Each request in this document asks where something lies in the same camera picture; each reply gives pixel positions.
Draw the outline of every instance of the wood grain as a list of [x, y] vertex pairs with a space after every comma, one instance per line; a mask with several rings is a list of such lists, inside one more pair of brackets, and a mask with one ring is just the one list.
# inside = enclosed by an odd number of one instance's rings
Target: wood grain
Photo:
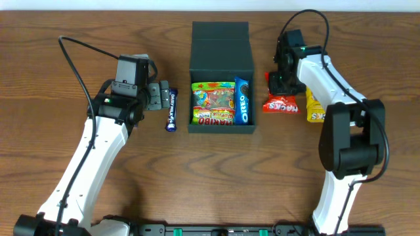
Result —
[[[351, 224], [383, 224], [388, 235], [418, 235], [420, 225], [420, 17], [328, 12], [328, 53], [359, 92], [387, 109], [388, 172], [364, 185]], [[176, 133], [166, 111], [146, 114], [115, 159], [95, 206], [107, 214], [169, 224], [305, 222], [324, 181], [321, 125], [300, 115], [257, 109], [253, 135], [188, 134], [188, 66], [192, 21], [249, 21], [257, 104], [267, 98], [264, 72], [290, 12], [0, 12], [0, 235], [20, 214], [35, 215], [62, 176], [85, 121], [86, 101], [57, 43], [75, 37], [114, 54], [148, 53], [160, 79], [179, 89]], [[307, 14], [308, 44], [324, 40]], [[66, 43], [91, 91], [114, 77], [116, 61]]]

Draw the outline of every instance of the box lid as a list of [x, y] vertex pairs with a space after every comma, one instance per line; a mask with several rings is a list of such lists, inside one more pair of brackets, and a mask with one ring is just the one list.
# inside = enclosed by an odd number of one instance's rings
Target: box lid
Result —
[[248, 22], [192, 22], [190, 71], [253, 71]]

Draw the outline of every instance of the black box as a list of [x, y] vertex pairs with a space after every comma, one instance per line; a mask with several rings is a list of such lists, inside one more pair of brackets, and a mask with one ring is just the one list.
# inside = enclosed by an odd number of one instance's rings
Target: black box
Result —
[[248, 22], [192, 22], [190, 78], [197, 82], [249, 81], [248, 125], [191, 125], [193, 97], [190, 87], [190, 133], [252, 134], [255, 120], [254, 63]]

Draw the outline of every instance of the green connector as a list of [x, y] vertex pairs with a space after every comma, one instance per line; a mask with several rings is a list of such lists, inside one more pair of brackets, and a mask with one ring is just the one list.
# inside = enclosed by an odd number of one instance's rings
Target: green connector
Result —
[[182, 236], [182, 229], [174, 229], [173, 236]]
[[268, 230], [267, 229], [260, 229], [260, 236], [268, 236]]

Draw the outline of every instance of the oreo package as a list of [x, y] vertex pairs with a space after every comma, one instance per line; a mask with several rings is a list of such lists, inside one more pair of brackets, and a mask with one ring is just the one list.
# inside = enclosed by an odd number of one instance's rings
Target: oreo package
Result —
[[248, 125], [249, 82], [235, 77], [235, 125]]

